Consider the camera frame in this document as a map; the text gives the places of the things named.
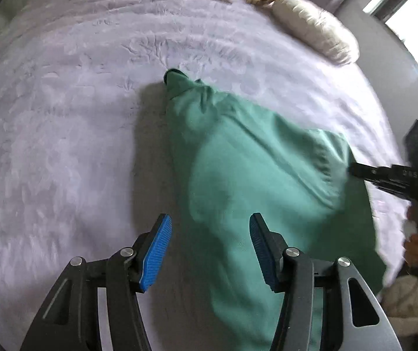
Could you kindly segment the white sleeve right forearm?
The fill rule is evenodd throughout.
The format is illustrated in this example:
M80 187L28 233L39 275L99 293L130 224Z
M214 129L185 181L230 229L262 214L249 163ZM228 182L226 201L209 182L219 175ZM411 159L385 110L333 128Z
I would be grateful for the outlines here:
M381 305L398 336L418 334L417 277L398 277L383 290Z

